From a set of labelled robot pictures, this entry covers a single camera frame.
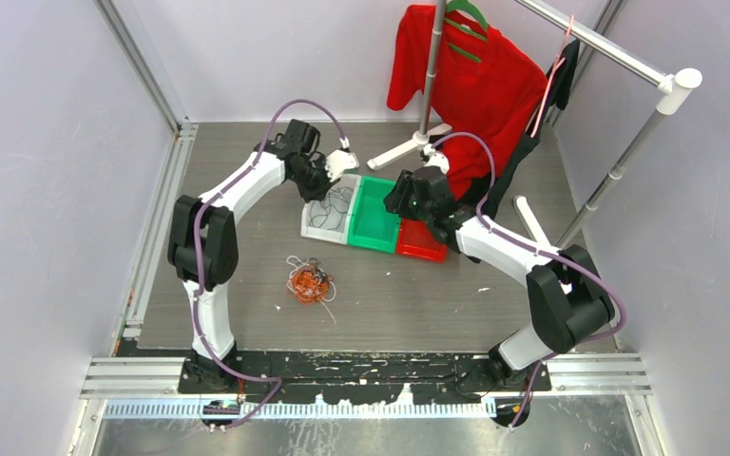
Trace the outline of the green plastic bin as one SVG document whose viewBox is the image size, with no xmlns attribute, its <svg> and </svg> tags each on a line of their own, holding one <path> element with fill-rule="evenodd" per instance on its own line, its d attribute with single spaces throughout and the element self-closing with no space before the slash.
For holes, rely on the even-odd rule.
<svg viewBox="0 0 730 456">
<path fill-rule="evenodd" d="M 400 218 L 385 209 L 384 199 L 394 189 L 393 180 L 362 176 L 357 187 L 347 243 L 350 246 L 394 254 Z"/>
</svg>

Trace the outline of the pink clothes hanger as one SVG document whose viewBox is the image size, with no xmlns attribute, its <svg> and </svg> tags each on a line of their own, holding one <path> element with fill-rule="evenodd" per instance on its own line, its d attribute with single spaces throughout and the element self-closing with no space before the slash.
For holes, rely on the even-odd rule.
<svg viewBox="0 0 730 456">
<path fill-rule="evenodd" d="M 529 123 L 529 132 L 528 133 L 532 138 L 534 138 L 536 136 L 536 134 L 539 130 L 539 127 L 542 123 L 542 118 L 545 114 L 546 109 L 548 108 L 549 92 L 553 85 L 553 81 L 554 81 L 554 78 L 556 76 L 558 69 L 563 65 L 563 63 L 565 61 L 565 57 L 563 56 L 563 54 L 564 54 L 564 50 L 566 49 L 566 47 L 569 43 L 570 35 L 571 35 L 572 29 L 574 27 L 574 22 L 575 22 L 575 17 L 573 15 L 570 15 L 568 26 L 564 33 L 564 37 L 563 37 L 561 46 L 560 46 L 557 54 L 555 55 L 555 59 L 553 61 L 553 64 L 552 64 L 550 71 L 548 73 L 548 76 L 547 76 L 547 85 L 546 85 L 546 89 L 544 91 L 541 103 L 538 106 L 538 110 L 535 112 L 535 116 L 531 118 L 530 123 Z"/>
</svg>

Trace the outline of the aluminium frame rail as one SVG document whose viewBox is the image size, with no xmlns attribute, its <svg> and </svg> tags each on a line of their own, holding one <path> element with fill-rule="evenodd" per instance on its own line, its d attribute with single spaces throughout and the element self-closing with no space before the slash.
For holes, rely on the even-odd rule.
<svg viewBox="0 0 730 456">
<path fill-rule="evenodd" d="M 254 393 L 180 393 L 179 357 L 95 358 L 83 384 L 83 400 L 103 400 L 104 416 L 118 419 L 187 419 L 228 425 L 252 419 L 413 419 L 513 416 L 514 407 L 537 398 L 648 396 L 641 360 L 631 353 L 578 353 L 553 358 L 538 371 L 542 386 L 460 395 L 452 387 L 401 380 L 356 380 L 332 392 L 317 381 L 284 384 L 284 393 L 259 404 Z"/>
</svg>

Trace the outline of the red t-shirt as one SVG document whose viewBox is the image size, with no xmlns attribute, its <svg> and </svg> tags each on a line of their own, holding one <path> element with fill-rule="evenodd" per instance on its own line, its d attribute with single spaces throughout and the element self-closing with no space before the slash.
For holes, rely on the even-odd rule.
<svg viewBox="0 0 730 456">
<path fill-rule="evenodd" d="M 424 87 L 434 13 L 432 5 L 410 5 L 399 22 L 386 101 L 391 110 L 403 109 Z M 547 78 L 496 28 L 489 28 L 486 39 L 480 40 L 446 26 L 436 70 L 432 108 L 453 130 L 480 137 L 491 151 L 485 154 L 476 141 L 462 136 L 443 142 L 450 187 L 461 198 L 490 172 L 504 171 L 542 101 Z"/>
</svg>

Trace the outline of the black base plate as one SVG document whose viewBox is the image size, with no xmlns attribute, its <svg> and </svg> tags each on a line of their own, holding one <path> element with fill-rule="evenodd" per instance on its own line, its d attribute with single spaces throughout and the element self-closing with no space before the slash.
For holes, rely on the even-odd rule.
<svg viewBox="0 0 730 456">
<path fill-rule="evenodd" d="M 548 371 L 535 380 L 525 373 L 502 379 L 495 362 L 482 353 L 368 351 L 234 351 L 225 365 L 244 374 L 239 380 L 213 361 L 190 352 L 182 362 L 177 390 L 181 394 L 237 393 L 249 402 L 281 386 L 273 402 L 330 405 L 392 404 L 407 390 L 414 405 L 475 403 L 490 393 L 549 391 Z"/>
</svg>

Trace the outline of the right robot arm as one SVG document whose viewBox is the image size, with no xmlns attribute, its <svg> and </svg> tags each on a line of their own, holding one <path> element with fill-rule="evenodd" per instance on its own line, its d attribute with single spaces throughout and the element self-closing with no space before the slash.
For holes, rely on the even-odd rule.
<svg viewBox="0 0 730 456">
<path fill-rule="evenodd" d="M 530 366 L 569 352 L 618 315 L 586 249 L 558 250 L 505 229 L 459 203 L 435 166 L 402 171 L 384 205 L 401 219 L 420 222 L 435 242 L 525 288 L 529 324 L 488 352 L 486 369 L 501 390 L 515 389 Z"/>
</svg>

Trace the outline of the green clothes hanger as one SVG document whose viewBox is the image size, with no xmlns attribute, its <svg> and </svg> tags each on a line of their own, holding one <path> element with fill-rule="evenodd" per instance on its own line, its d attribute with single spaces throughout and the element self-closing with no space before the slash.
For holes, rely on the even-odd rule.
<svg viewBox="0 0 730 456">
<path fill-rule="evenodd" d="M 444 23 L 483 43 L 489 40 L 490 25 L 472 1 L 447 1 Z"/>
</svg>

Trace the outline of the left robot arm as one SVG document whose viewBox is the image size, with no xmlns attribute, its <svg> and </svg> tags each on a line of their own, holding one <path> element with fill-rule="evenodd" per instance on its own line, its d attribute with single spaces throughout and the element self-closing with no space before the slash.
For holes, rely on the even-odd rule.
<svg viewBox="0 0 730 456">
<path fill-rule="evenodd" d="M 269 191 L 292 181 L 305 201 L 322 200 L 334 184 L 320 132 L 296 119 L 273 140 L 260 142 L 229 177 L 197 197 L 180 196 L 173 209 L 167 260 L 190 301 L 194 337 L 182 364 L 181 393 L 228 392 L 238 383 L 236 338 L 228 283 L 240 251 L 237 225 Z"/>
</svg>

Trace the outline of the white plastic bin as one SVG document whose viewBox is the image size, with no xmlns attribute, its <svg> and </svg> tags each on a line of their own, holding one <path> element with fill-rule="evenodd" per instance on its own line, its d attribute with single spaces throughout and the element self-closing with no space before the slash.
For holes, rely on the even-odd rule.
<svg viewBox="0 0 730 456">
<path fill-rule="evenodd" d="M 345 245 L 361 177 L 345 174 L 332 186 L 326 198 L 304 205 L 300 235 L 303 238 Z"/>
</svg>

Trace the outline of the black t-shirt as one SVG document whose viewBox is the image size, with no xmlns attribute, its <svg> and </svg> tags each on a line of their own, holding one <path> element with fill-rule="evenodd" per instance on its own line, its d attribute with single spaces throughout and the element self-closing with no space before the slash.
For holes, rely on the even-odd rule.
<svg viewBox="0 0 730 456">
<path fill-rule="evenodd" d="M 549 84 L 545 107 L 544 109 L 536 107 L 532 114 L 532 125 L 520 136 L 502 173 L 495 178 L 493 184 L 490 184 L 490 174 L 473 180 L 469 189 L 458 200 L 460 203 L 475 207 L 485 195 L 488 195 L 487 201 L 482 207 L 482 213 L 492 219 L 496 217 L 500 203 L 510 188 L 518 166 L 540 143 L 545 116 L 554 106 L 563 110 L 568 105 L 580 57 L 580 48 L 578 40 L 571 40 L 561 51 L 557 63 L 547 72 L 548 77 L 552 71 L 555 71 L 555 74 Z"/>
</svg>

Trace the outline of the red plastic bin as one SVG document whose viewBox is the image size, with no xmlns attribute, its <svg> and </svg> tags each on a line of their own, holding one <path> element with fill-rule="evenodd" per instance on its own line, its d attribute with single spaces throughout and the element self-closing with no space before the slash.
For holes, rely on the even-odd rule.
<svg viewBox="0 0 730 456">
<path fill-rule="evenodd" d="M 434 240 L 423 221 L 402 219 L 395 252 L 404 257 L 440 263 L 445 260 L 447 247 Z"/>
</svg>

